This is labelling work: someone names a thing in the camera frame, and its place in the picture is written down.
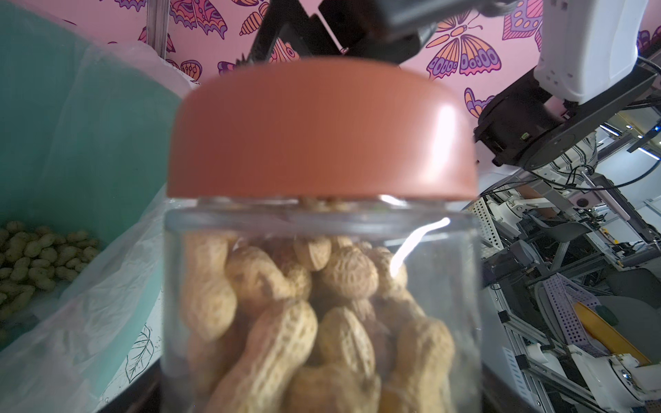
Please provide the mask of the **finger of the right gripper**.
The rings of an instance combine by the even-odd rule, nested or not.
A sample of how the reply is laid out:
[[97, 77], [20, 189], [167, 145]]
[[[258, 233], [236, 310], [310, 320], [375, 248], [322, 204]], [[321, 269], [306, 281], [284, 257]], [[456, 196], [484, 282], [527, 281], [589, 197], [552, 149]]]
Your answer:
[[275, 50], [277, 40], [289, 42], [301, 57], [341, 54], [319, 16], [308, 15], [297, 0], [270, 2], [246, 63], [267, 63]]
[[318, 11], [346, 56], [399, 65], [416, 56], [438, 24], [477, 11], [500, 17], [514, 1], [355, 0], [323, 1]]

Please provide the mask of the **brown jar lid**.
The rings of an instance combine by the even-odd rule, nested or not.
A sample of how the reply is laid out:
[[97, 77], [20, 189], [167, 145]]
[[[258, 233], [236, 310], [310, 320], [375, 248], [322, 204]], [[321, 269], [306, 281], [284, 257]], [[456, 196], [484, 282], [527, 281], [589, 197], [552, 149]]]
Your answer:
[[449, 89], [394, 65], [315, 58], [242, 67], [182, 101], [167, 194], [470, 201], [473, 131]]

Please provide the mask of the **brown-lid peanut jar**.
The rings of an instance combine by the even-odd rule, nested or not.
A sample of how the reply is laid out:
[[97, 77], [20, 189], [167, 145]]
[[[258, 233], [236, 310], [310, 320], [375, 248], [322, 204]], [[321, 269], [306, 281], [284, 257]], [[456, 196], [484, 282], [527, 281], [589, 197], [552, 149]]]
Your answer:
[[478, 232], [425, 201], [165, 216], [164, 412], [478, 412]]

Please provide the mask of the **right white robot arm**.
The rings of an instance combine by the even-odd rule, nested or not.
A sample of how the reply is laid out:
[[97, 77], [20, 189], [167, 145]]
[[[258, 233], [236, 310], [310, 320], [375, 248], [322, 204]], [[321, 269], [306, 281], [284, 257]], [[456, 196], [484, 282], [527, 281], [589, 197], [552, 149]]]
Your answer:
[[646, 9], [644, 1], [323, 1], [308, 15], [297, 1], [273, 1], [242, 63], [269, 60], [291, 34], [306, 56], [400, 64], [471, 12], [502, 17], [504, 36], [533, 32], [540, 56], [486, 105], [474, 137], [495, 165], [532, 171], [617, 112], [644, 105], [660, 74], [637, 46]]

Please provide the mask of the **pile of dumped peanuts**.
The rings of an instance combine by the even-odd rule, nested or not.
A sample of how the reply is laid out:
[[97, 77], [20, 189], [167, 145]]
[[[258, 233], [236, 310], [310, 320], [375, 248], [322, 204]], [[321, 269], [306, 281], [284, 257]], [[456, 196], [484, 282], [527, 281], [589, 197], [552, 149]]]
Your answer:
[[1, 225], [1, 322], [24, 310], [36, 294], [72, 283], [100, 254], [102, 244], [86, 230], [66, 235], [17, 220]]

